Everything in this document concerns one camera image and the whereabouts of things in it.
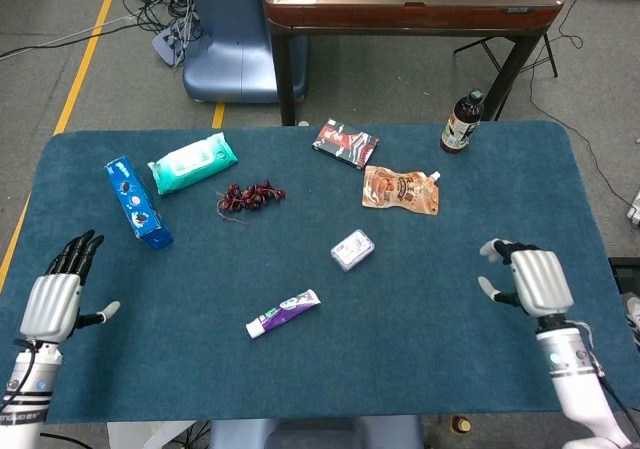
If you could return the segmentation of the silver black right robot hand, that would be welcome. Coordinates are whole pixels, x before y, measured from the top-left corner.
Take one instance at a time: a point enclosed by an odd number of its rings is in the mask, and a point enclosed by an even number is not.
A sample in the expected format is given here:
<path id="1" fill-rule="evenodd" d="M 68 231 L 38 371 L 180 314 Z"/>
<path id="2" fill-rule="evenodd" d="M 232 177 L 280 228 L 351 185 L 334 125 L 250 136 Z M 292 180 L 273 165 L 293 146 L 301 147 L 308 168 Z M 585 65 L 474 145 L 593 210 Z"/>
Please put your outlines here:
<path id="1" fill-rule="evenodd" d="M 478 277 L 483 292 L 496 303 L 520 307 L 534 318 L 566 314 L 574 300 L 556 254 L 532 244 L 492 239 L 479 251 L 490 262 L 501 261 L 513 276 L 516 292 L 497 290 L 484 276 Z"/>

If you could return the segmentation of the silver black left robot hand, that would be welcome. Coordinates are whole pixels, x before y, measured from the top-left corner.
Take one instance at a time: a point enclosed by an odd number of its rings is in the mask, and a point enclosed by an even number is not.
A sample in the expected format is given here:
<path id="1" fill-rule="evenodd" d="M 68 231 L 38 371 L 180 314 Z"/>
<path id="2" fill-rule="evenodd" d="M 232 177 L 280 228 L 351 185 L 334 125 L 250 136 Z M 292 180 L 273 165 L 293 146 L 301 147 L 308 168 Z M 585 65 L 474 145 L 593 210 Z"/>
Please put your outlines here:
<path id="1" fill-rule="evenodd" d="M 26 340 L 59 344 L 75 330 L 104 324 L 118 312 L 118 301 L 95 313 L 80 312 L 83 288 L 103 241 L 92 229 L 73 238 L 36 278 L 20 326 Z"/>

